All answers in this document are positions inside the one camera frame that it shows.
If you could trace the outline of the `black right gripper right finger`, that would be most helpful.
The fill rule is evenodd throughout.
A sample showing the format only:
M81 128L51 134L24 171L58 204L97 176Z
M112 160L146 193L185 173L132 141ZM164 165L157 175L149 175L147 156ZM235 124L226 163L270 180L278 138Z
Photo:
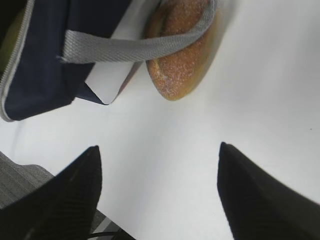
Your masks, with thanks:
M320 205L225 142L219 149L217 190L235 240L320 238Z

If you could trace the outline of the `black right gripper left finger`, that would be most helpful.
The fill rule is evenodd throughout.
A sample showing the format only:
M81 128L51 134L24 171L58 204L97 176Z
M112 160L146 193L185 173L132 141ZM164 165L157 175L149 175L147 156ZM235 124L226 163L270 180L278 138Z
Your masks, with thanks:
M2 240L86 240L102 191L98 146L0 212Z

